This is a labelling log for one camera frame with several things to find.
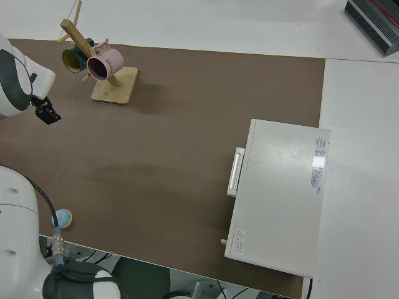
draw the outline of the brown tabletop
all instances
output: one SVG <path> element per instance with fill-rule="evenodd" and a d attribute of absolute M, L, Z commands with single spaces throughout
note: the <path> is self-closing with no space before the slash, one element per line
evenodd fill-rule
<path fill-rule="evenodd" d="M 65 240 L 300 298 L 301 277 L 227 259 L 220 239 L 251 119 L 318 126 L 324 59 L 115 45 L 140 70 L 121 106 L 91 100 L 95 80 L 63 66 L 70 43 L 11 42 L 57 74 L 49 98 L 62 120 L 47 126 L 31 108 L 0 121 L 0 162 L 72 211 Z M 40 232 L 51 235 L 38 202 Z"/>

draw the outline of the mug handle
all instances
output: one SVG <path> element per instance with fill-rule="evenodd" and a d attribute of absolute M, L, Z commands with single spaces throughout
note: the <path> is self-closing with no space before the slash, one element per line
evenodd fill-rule
<path fill-rule="evenodd" d="M 105 50 L 109 50 L 110 49 L 110 45 L 108 44 L 108 42 L 101 42 L 98 45 L 95 45 L 95 46 L 90 48 L 90 54 L 92 54 L 92 56 L 96 56 L 97 53 L 95 52 L 95 49 L 99 48 L 99 47 L 102 47 L 102 46 L 105 47 Z"/>

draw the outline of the pink mug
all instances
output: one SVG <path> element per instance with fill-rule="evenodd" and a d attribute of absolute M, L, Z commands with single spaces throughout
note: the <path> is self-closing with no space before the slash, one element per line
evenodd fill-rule
<path fill-rule="evenodd" d="M 96 53 L 95 49 L 100 47 L 103 47 L 103 50 Z M 99 81 L 115 75 L 125 63 L 121 53 L 116 49 L 111 49 L 107 42 L 91 47 L 90 54 L 92 56 L 87 61 L 87 68 L 93 78 Z"/>

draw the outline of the sticker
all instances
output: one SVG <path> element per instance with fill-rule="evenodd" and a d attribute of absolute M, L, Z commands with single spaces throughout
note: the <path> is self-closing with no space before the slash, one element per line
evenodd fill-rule
<path fill-rule="evenodd" d="M 234 233 L 234 254 L 243 254 L 245 235 L 245 231 L 239 229 Z"/>
<path fill-rule="evenodd" d="M 312 177 L 310 179 L 311 190 L 314 194 L 321 194 L 323 188 L 323 172 L 325 169 L 325 152 L 327 150 L 328 141 L 319 137 L 315 141 L 314 156 L 312 162 Z"/>

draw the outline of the warning label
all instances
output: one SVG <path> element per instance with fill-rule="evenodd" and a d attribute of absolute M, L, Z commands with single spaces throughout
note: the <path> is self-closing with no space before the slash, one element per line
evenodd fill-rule
<path fill-rule="evenodd" d="M 234 235 L 234 249 L 233 253 L 234 254 L 243 254 L 244 250 L 244 241 L 245 241 L 245 231 L 244 230 L 236 230 L 235 235 Z"/>

